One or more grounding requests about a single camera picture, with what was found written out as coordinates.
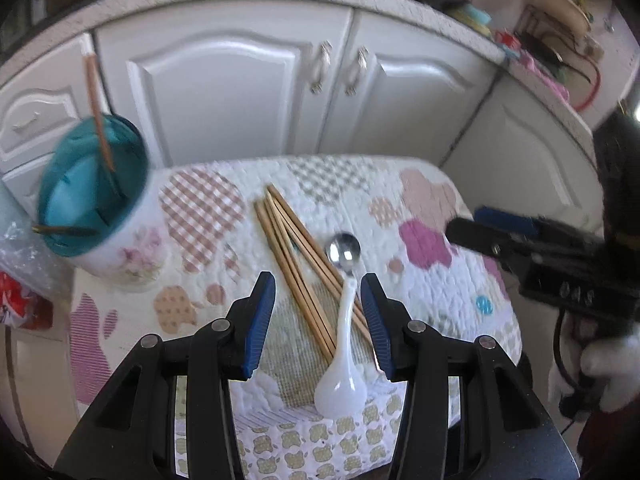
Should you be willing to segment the right gloved hand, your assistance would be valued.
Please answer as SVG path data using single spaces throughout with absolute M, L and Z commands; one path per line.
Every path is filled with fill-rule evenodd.
M 575 395 L 579 377 L 593 380 L 586 400 L 570 419 L 584 420 L 594 412 L 611 414 L 626 408 L 639 396 L 639 325 L 620 335 L 599 337 L 597 324 L 568 314 L 556 322 L 553 348 L 561 364 L 553 363 L 548 375 L 548 400 L 561 405 Z

